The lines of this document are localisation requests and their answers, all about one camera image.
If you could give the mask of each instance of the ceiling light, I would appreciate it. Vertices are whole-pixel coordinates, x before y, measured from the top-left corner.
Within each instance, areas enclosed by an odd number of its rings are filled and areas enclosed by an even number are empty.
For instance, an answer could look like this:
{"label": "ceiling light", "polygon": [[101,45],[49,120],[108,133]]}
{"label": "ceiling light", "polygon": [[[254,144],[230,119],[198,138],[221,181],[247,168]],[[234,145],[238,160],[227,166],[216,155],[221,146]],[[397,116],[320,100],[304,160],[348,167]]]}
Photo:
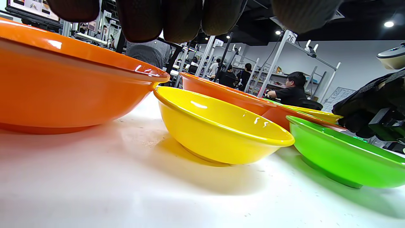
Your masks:
{"label": "ceiling light", "polygon": [[389,22],[384,23],[384,26],[385,27],[392,27],[392,26],[394,26],[394,23],[392,21],[389,21]]}

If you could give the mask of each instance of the white wall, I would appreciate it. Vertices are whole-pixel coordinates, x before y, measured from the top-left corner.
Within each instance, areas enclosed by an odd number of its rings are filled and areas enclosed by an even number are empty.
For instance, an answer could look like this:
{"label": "white wall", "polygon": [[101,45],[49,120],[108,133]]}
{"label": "white wall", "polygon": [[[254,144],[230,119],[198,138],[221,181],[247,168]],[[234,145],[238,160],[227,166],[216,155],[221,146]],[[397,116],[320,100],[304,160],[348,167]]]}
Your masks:
{"label": "white wall", "polygon": [[[312,46],[319,44],[317,56],[333,66],[341,62],[336,76],[332,81],[328,92],[324,99],[328,98],[337,87],[349,88],[358,90],[367,82],[388,74],[390,70],[385,69],[376,55],[382,51],[398,46],[403,41],[314,41]],[[301,46],[305,46],[306,42],[300,42]],[[269,43],[267,46],[251,46],[248,47],[245,57],[250,59],[260,58],[260,65],[266,60],[271,53],[275,42]],[[272,56],[267,61],[271,64],[274,55],[277,51],[279,43],[275,48]],[[285,73],[294,71],[302,71],[306,74],[311,74],[314,67],[318,66],[317,73],[323,74],[328,72],[330,77],[333,70],[314,58],[307,56],[304,52],[296,49],[290,44],[285,44],[280,55],[277,65],[280,66]],[[318,89],[316,96],[320,96],[326,83]]]}
{"label": "white wall", "polygon": [[[207,46],[206,44],[199,44],[200,46],[201,46],[201,48],[200,48],[200,51],[201,52],[204,52],[205,51],[205,47]],[[250,46],[248,46],[248,45],[246,45],[246,44],[244,44],[244,43],[231,43],[230,45],[229,45],[229,49],[228,50],[231,50],[232,48],[233,48],[233,45],[235,45],[235,47],[236,48],[240,48],[241,47],[241,54],[244,54],[244,52],[245,51],[249,51],[250,50]],[[225,51],[225,47],[226,47],[226,43],[224,43],[224,46],[223,46],[224,48],[220,48],[220,47],[216,47],[215,48],[215,50],[214,50],[214,56],[215,57],[220,57],[220,56],[222,56],[223,54],[224,54],[224,51]],[[232,54],[231,54],[231,52],[227,52],[227,55],[225,56],[225,59],[226,60],[229,60],[230,58],[232,57]]]}
{"label": "white wall", "polygon": [[[6,6],[7,6],[7,1],[6,0],[0,0],[0,9],[5,10]],[[10,15],[4,14],[4,13],[0,13],[0,15],[5,15],[5,16],[8,16],[8,17],[12,17],[13,21],[21,23],[21,19],[18,18],[18,17],[13,17],[13,16],[10,16]]]}

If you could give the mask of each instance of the whiteboard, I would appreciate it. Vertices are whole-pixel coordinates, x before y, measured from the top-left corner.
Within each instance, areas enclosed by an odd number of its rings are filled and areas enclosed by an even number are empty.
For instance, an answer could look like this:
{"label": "whiteboard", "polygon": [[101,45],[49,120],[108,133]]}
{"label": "whiteboard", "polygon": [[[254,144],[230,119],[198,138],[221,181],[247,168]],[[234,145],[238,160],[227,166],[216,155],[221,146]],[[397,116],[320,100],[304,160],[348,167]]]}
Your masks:
{"label": "whiteboard", "polygon": [[356,90],[351,90],[351,89],[338,87],[333,92],[333,94],[328,99],[326,99],[325,102],[322,104],[324,106],[322,111],[324,111],[324,112],[332,112],[333,106],[336,103],[346,99],[348,96],[352,95],[354,92],[356,92]]}

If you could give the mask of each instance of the green bowl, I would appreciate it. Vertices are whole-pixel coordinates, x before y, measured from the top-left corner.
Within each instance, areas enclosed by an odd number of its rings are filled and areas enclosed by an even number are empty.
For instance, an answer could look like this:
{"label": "green bowl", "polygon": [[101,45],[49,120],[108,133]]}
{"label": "green bowl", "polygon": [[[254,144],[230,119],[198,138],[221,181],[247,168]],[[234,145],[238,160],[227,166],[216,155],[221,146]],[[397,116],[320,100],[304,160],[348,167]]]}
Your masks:
{"label": "green bowl", "polygon": [[405,158],[309,121],[287,116],[303,161],[352,188],[405,185]]}

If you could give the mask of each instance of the yellow bowl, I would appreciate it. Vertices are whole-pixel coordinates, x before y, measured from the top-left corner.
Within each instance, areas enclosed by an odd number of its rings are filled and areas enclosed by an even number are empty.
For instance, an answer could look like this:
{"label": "yellow bowl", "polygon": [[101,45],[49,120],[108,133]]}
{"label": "yellow bowl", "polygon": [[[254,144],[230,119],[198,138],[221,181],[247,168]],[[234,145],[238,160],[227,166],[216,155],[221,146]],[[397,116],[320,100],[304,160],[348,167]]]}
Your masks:
{"label": "yellow bowl", "polygon": [[227,102],[172,87],[153,93],[169,133],[205,160],[252,163],[295,142],[284,128]]}
{"label": "yellow bowl", "polygon": [[331,123],[336,123],[340,118],[343,118],[343,116],[338,116],[338,115],[335,115],[330,112],[323,112],[323,111],[318,111],[318,110],[314,110],[314,109],[301,108],[301,107],[290,106],[290,105],[284,105],[284,106],[291,108],[293,110],[296,110],[296,111],[300,111],[300,112],[312,115],[316,118],[319,118],[321,120],[328,121]]}

